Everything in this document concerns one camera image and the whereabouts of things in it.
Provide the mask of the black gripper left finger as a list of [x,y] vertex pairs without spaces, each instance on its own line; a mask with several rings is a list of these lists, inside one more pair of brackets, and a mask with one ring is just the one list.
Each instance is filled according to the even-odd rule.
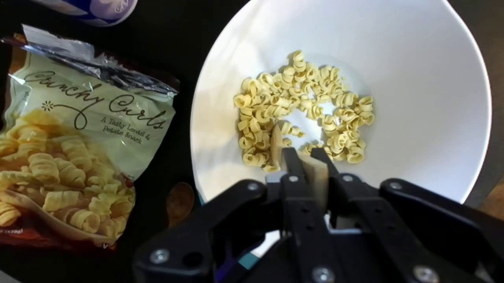
[[302,283],[337,283],[331,235],[302,161],[293,147],[283,149],[287,172],[280,179],[283,231]]

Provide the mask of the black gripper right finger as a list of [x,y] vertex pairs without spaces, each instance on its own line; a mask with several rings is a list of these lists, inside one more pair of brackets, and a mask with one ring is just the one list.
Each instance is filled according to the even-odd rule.
[[420,248],[419,238],[376,188],[354,174],[339,172],[324,149],[312,157],[329,171],[328,207],[334,223],[354,223],[373,245],[376,260],[384,267],[387,283],[419,283],[414,265]]

